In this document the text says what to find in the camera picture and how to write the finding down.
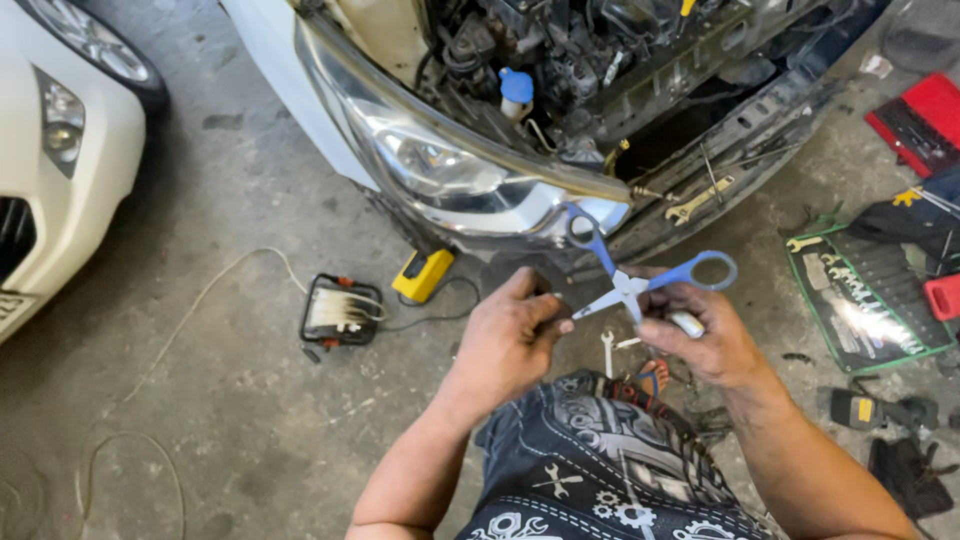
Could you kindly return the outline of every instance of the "car tire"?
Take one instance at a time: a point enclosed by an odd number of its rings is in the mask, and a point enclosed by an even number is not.
[[[106,62],[99,61],[97,58],[91,56],[83,47],[72,41],[56,24],[53,24],[44,13],[41,13],[36,4],[44,1],[45,0],[16,0],[16,2],[52,36],[56,37],[64,45],[70,47],[81,58],[100,69],[111,77],[111,79],[133,92],[137,99],[140,100],[140,105],[148,116],[159,114],[167,107],[170,102],[170,94],[167,92],[167,86],[163,82],[163,77],[160,75],[159,70],[156,69],[156,66],[140,49],[133,45],[122,34],[114,30],[113,27],[107,24],[100,16],[81,5],[81,2],[77,0],[61,0],[63,4],[68,5],[73,10],[85,14],[129,49],[136,61],[142,66],[143,71],[141,73],[144,73],[145,76],[139,78],[125,76],[112,69]]]

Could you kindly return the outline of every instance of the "fog light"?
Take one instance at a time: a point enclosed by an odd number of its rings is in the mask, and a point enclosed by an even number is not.
[[[51,124],[43,132],[43,149],[54,161],[74,161],[82,133],[70,124]]]
[[[80,98],[34,67],[43,106],[43,152],[67,178],[73,178],[84,138],[86,109]]]

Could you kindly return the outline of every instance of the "license plate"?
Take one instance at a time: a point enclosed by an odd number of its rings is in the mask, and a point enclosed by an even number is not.
[[[12,326],[36,302],[35,298],[0,292],[0,333]]]

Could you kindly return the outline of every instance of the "scissor blade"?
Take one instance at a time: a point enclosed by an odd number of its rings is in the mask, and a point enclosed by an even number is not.
[[[620,291],[614,289],[607,294],[601,296],[600,298],[594,300],[590,303],[589,306],[584,307],[583,309],[577,311],[573,314],[573,320],[577,321],[583,319],[588,315],[592,315],[601,309],[606,309],[607,307],[614,306],[623,302],[623,294]]]

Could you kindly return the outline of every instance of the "red toolbox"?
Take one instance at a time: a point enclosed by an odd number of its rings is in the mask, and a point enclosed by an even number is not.
[[[924,292],[938,321],[960,317],[960,274],[926,282]]]
[[[960,89],[943,73],[923,79],[866,120],[922,178],[960,163]]]

